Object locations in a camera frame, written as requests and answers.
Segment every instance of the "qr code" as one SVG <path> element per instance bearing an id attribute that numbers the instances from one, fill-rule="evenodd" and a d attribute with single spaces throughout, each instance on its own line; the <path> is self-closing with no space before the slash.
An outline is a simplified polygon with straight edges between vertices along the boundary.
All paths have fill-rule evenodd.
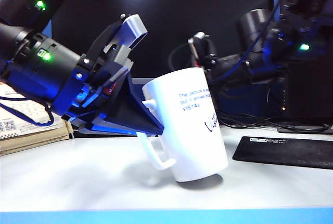
<path id="1" fill-rule="evenodd" d="M 5 124 L 5 128 L 6 128 L 6 131 L 10 131 L 10 130 L 15 130 L 16 129 L 16 126 L 15 126 L 15 123 L 14 121 L 6 121 L 4 122 Z"/>

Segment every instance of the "monitor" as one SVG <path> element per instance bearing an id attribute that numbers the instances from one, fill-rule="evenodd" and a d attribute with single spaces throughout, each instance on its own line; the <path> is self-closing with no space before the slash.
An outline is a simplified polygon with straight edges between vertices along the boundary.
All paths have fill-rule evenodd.
<path id="1" fill-rule="evenodd" d="M 52 35 L 82 54 L 121 14 L 139 14 L 148 35 L 130 53 L 131 74 L 157 77 L 171 71 L 170 58 L 175 69 L 187 66 L 187 40 L 199 31 L 211 35 L 221 57 L 241 52 L 238 19 L 272 6 L 273 0 L 66 0 L 53 18 Z"/>

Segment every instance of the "white mug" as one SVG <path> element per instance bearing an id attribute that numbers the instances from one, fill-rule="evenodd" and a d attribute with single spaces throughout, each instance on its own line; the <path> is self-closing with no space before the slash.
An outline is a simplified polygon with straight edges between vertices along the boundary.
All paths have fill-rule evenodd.
<path id="1" fill-rule="evenodd" d="M 157 169 L 171 168 L 178 182 L 214 175 L 228 166 L 216 112 L 202 68 L 158 77 L 142 88 L 143 104 L 164 125 L 160 136 L 169 157 L 161 161 L 148 137 L 137 136 Z"/>

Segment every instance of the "white desk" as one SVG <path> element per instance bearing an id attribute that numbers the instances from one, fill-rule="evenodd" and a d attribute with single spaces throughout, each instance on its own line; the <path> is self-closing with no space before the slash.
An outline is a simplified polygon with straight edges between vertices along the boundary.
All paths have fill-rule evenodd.
<path id="1" fill-rule="evenodd" d="M 3 156 L 0 211 L 333 206 L 333 170 L 232 160 L 242 136 L 333 136 L 221 131 L 229 167 L 221 176 L 185 184 L 170 170 L 154 169 L 133 137 L 67 140 Z"/>

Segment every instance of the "paper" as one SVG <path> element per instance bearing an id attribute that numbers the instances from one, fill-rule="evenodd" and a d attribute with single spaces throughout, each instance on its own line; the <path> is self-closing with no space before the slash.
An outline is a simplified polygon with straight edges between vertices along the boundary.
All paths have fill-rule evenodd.
<path id="1" fill-rule="evenodd" d="M 15 92 L 8 85 L 2 84 L 0 82 L 0 96 L 7 98 L 19 98 L 22 95 Z M 49 117 L 45 112 L 45 109 L 39 103 L 34 101 L 7 101 L 0 100 L 0 102 L 8 107 L 14 108 L 27 115 L 28 117 L 34 119 L 34 121 L 39 123 L 46 123 L 49 121 Z M 63 122 L 59 115 L 53 114 L 54 124 L 50 126 L 40 127 L 34 124 L 30 124 L 13 114 L 5 111 L 0 107 L 0 140 L 35 132 L 40 132 L 44 130 L 62 128 Z"/>

